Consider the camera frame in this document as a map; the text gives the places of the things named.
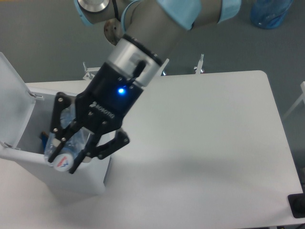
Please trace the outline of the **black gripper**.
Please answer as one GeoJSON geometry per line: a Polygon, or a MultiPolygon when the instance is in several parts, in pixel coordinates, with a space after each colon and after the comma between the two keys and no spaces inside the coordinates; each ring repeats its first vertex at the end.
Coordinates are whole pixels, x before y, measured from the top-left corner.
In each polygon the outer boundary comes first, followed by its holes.
{"type": "Polygon", "coordinates": [[[63,92],[56,93],[50,125],[51,132],[55,134],[53,144],[56,149],[48,161],[53,162],[67,141],[78,132],[78,124],[94,134],[74,159],[70,174],[74,174],[85,157],[103,160],[125,147],[130,139],[120,127],[142,92],[143,89],[132,80],[127,80],[111,65],[104,63],[87,88],[77,95],[76,118],[64,129],[60,126],[60,116],[64,109],[73,105],[72,98],[63,92]],[[115,131],[114,138],[97,146],[102,135],[112,131],[115,131]]]}

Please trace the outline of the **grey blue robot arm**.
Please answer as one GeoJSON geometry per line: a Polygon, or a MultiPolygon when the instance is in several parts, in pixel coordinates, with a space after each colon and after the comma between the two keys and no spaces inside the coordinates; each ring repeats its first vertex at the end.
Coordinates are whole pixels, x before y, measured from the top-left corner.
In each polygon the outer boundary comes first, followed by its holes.
{"type": "Polygon", "coordinates": [[[104,159],[129,143],[126,114],[180,38],[220,23],[240,10],[239,0],[135,0],[120,14],[122,38],[86,89],[55,95],[47,163],[73,174],[86,157],[104,159]]]}

